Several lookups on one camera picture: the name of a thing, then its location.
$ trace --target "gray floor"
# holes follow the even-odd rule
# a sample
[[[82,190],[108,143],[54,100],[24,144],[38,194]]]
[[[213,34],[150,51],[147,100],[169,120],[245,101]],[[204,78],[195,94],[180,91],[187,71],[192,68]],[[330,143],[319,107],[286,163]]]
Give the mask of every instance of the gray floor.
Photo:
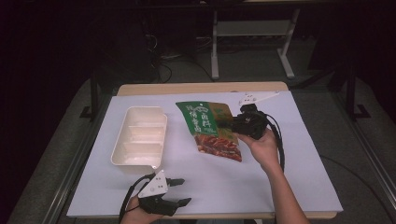
[[[317,72],[306,69],[314,46],[314,40],[295,40],[291,43],[288,55],[296,75],[293,80],[285,78],[277,58],[275,49],[279,47],[278,42],[268,42],[259,48],[220,54],[218,81],[276,80],[288,85],[300,83]],[[211,82],[208,77],[208,51],[199,53],[196,61],[177,58],[164,64],[169,68],[160,67],[160,74],[166,79],[171,69],[169,82]],[[292,91],[345,210],[333,219],[312,220],[312,223],[394,223],[389,216],[396,220],[395,208],[368,160],[365,143],[373,148],[388,171],[389,179],[396,181],[396,164],[393,162],[396,158],[396,125],[375,100],[371,89],[359,80],[356,103],[364,105],[372,117],[351,122],[343,108],[344,91],[327,91],[325,86],[328,80],[329,77],[325,77],[304,90]],[[102,111],[106,111],[108,97],[101,95]],[[71,174],[80,174],[82,171],[77,165],[82,164],[82,161],[73,161],[76,156],[87,156],[88,152],[81,150],[90,145],[86,139],[97,132],[98,123],[103,117],[102,113],[94,121],[80,118],[83,107],[87,105],[90,105],[89,81],[81,87],[64,114],[9,223],[117,223],[116,219],[83,219],[65,215],[73,197],[73,189],[78,183],[78,178],[73,178],[76,182],[67,182],[64,181],[65,177],[73,177]],[[364,133],[366,142],[361,141],[357,130]]]

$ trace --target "desk leg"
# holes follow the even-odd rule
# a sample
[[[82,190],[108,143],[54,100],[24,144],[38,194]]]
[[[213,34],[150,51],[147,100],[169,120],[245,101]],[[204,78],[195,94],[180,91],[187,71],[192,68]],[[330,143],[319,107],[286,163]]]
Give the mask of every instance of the desk leg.
[[[294,29],[296,27],[298,15],[300,14],[300,9],[297,8],[293,12],[293,16],[290,21],[290,25],[288,28],[288,31],[286,32],[286,41],[285,44],[283,45],[282,49],[277,50],[277,54],[279,55],[280,61],[282,62],[283,68],[285,69],[286,72],[286,77],[289,79],[295,78],[293,70],[291,69],[288,57],[286,56],[286,53],[288,52],[288,48],[290,45],[291,38],[293,37]]]
[[[219,79],[219,64],[218,64],[218,12],[214,12],[213,16],[213,36],[212,36],[212,79]]]

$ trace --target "container compartment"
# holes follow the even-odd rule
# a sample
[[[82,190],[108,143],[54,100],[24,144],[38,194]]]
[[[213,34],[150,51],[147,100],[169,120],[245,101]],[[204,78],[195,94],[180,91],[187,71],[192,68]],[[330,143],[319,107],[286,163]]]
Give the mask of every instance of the container compartment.
[[[163,156],[167,117],[158,106],[133,106],[125,115],[111,162],[122,170],[157,169]]]

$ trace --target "dark background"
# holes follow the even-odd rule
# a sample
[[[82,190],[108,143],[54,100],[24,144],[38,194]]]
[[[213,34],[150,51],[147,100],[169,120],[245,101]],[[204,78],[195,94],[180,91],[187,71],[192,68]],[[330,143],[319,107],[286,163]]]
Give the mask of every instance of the dark background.
[[[195,36],[211,32],[207,11],[157,12],[142,25],[142,14],[120,9],[132,1],[99,2],[4,0],[0,5],[1,223],[7,222],[78,88],[92,74],[102,74],[98,79],[105,91],[150,82],[156,76],[150,66],[155,55],[147,52],[143,33],[151,31],[164,45],[193,54]],[[312,68],[353,63],[396,121],[394,9],[391,2],[304,7],[294,38],[318,39]],[[272,12],[265,15],[290,13],[287,8]],[[257,12],[236,15],[249,19]]]

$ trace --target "desk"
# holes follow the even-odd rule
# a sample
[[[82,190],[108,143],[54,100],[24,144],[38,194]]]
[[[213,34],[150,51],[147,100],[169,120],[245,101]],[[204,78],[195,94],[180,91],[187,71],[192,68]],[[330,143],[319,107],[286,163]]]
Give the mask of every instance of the desk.
[[[285,175],[309,218],[332,218],[342,211],[332,183],[287,86],[280,82],[125,85],[112,98],[92,153],[70,204],[70,217],[117,217],[128,188],[142,175],[127,175],[110,162],[126,110],[132,105],[159,105],[168,117],[163,147],[167,177],[184,178],[169,199],[191,197],[172,218],[271,218],[274,206],[269,181],[241,143],[242,162],[199,153],[175,102],[204,100],[229,105],[247,91],[280,91],[257,104],[276,118],[286,156]]]

